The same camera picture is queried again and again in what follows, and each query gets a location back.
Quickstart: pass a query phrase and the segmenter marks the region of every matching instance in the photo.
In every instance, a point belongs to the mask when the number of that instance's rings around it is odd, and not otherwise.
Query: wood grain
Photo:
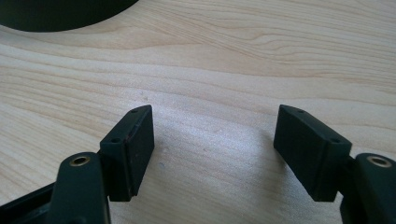
[[[396,3],[141,0],[85,28],[0,27],[0,204],[56,178],[129,109],[156,147],[113,223],[340,223],[273,149],[280,104],[396,160]]]

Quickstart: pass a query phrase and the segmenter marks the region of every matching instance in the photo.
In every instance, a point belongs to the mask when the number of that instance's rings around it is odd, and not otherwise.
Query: black plastic jaw
[[[151,105],[129,111],[100,143],[98,154],[110,162],[110,201],[129,202],[137,195],[154,149]]]
[[[279,107],[274,148],[317,202],[344,195],[344,223],[396,223],[396,162],[363,153],[352,159],[352,144],[307,112]]]

